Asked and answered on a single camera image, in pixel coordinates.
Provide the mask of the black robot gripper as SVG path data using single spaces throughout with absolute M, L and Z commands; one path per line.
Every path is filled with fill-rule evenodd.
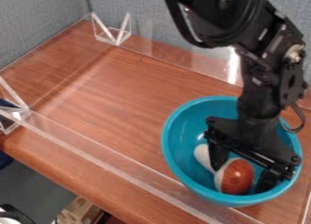
M 207 117 L 205 138 L 210 145 L 210 164 L 219 170 L 234 152 L 265 168 L 255 187 L 257 193 L 269 191 L 279 179 L 291 179 L 302 157 L 281 138 L 279 121 L 239 117 Z

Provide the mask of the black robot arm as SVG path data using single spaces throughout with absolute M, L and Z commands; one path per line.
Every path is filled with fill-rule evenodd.
M 257 191 L 290 179 L 302 157 L 278 136 L 281 111 L 305 98 L 305 40 L 269 0 L 166 0 L 185 40 L 202 48 L 231 46 L 241 56 L 243 89 L 238 118 L 209 117 L 210 163 L 231 152 L 265 167 Z

